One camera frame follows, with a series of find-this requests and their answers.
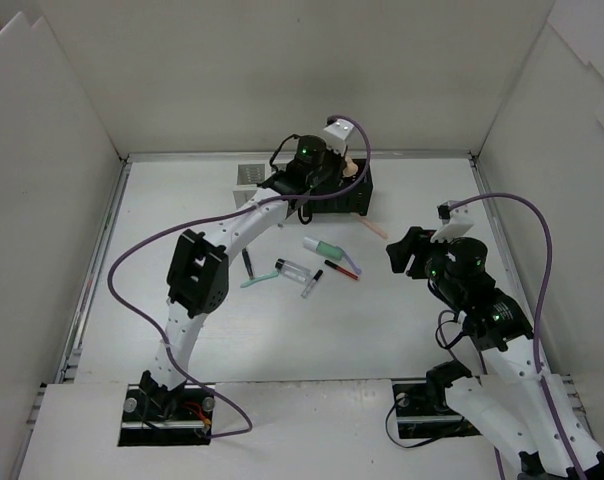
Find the beige beauty sponge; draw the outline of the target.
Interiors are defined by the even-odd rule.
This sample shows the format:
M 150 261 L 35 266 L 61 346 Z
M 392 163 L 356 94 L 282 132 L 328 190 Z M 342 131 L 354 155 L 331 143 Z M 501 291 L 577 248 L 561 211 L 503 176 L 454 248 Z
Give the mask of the beige beauty sponge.
M 345 161 L 345 165 L 342 170 L 342 176 L 344 178 L 351 178 L 351 177 L 356 176 L 358 173 L 358 170 L 359 170 L 358 165 L 349 156 L 346 156 L 344 158 L 344 161 Z

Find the pink makeup applicator stick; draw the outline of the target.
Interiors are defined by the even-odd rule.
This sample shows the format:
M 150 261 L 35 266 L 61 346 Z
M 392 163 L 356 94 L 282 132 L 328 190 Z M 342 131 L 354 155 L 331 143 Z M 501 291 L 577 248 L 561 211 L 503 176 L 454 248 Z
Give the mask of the pink makeup applicator stick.
M 368 228 L 369 230 L 371 230 L 372 232 L 374 232 L 376 235 L 378 235 L 382 239 L 387 239 L 388 238 L 388 234 L 382 228 L 380 228 L 378 225 L 374 224 L 373 222 L 369 221 L 367 218 L 360 217 L 359 221 L 366 228 Z

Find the red lip gloss tube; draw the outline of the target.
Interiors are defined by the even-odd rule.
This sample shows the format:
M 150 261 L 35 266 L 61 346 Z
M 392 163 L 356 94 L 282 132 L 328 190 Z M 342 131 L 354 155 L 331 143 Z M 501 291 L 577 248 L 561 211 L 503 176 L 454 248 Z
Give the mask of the red lip gloss tube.
M 346 276 L 346 277 L 348 277 L 348 278 L 350 278 L 350 279 L 352 279 L 354 281 L 358 281 L 359 278 L 360 278 L 358 274 L 356 274 L 356 273 L 354 273 L 354 272 L 352 272 L 352 271 L 350 271 L 350 270 L 348 270 L 348 269 L 346 269 L 346 268 L 344 268 L 344 267 L 336 264 L 335 262 L 332 262 L 331 260 L 328 260 L 328 259 L 324 260 L 324 264 L 327 267 L 329 267 L 329 268 L 331 268 L 331 269 L 339 272 L 340 274 L 342 274 L 342 275 L 344 275 L 344 276 Z

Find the black eyeliner pencil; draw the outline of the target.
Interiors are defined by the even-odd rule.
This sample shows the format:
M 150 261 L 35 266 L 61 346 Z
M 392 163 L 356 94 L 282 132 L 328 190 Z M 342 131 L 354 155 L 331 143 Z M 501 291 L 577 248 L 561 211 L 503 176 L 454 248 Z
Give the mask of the black eyeliner pencil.
M 243 262 L 244 262 L 244 265 L 245 265 L 245 268 L 247 271 L 248 278 L 250 280 L 253 280 L 255 278 L 255 272 L 253 269 L 252 261 L 251 261 L 250 255 L 248 253 L 248 250 L 246 248 L 244 248 L 241 251 L 241 254 L 242 254 L 242 259 L 243 259 Z

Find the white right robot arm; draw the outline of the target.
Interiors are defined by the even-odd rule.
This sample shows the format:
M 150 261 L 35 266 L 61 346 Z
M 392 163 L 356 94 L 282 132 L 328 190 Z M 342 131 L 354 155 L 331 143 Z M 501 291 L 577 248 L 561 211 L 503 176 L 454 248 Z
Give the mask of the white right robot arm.
M 460 322 L 469 339 L 507 388 L 511 414 L 461 361 L 426 374 L 424 398 L 451 410 L 498 450 L 520 479 L 604 479 L 604 449 L 576 416 L 561 379 L 544 358 L 537 318 L 496 285 L 486 270 L 487 246 L 468 236 L 466 201 L 438 208 L 436 230 L 413 226 L 386 251 L 394 273 L 425 281 Z

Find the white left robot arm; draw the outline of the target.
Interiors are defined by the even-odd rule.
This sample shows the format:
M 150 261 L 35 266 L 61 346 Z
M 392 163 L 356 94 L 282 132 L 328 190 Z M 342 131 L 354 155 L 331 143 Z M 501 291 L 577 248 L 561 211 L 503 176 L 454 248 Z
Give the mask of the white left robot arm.
M 186 229 L 179 236 L 167 275 L 169 319 L 140 381 L 146 408 L 157 418 L 167 420 L 180 411 L 180 389 L 196 340 L 208 315 L 226 299 L 229 267 L 241 250 L 313 196 L 325 198 L 353 184 L 358 168 L 347 160 L 353 125 L 339 121 L 336 126 L 319 136 L 299 136 L 293 159 L 262 182 L 233 217 L 215 220 L 208 233 Z

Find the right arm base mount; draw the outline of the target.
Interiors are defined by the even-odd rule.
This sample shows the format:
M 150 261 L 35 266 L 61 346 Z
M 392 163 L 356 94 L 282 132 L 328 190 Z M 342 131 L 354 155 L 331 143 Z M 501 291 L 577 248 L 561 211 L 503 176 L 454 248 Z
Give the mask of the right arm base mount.
M 438 410 L 424 380 L 393 382 L 392 399 L 384 427 L 387 438 L 399 448 L 416 449 L 443 439 L 480 435 L 460 414 L 448 408 Z

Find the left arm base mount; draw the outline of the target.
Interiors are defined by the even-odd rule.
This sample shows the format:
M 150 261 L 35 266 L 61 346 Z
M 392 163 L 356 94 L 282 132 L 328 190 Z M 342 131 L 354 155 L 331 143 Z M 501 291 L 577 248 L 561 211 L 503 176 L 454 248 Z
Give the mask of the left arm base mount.
M 138 387 L 129 386 L 121 414 L 119 447 L 208 446 L 215 399 L 186 386 L 166 409 Z

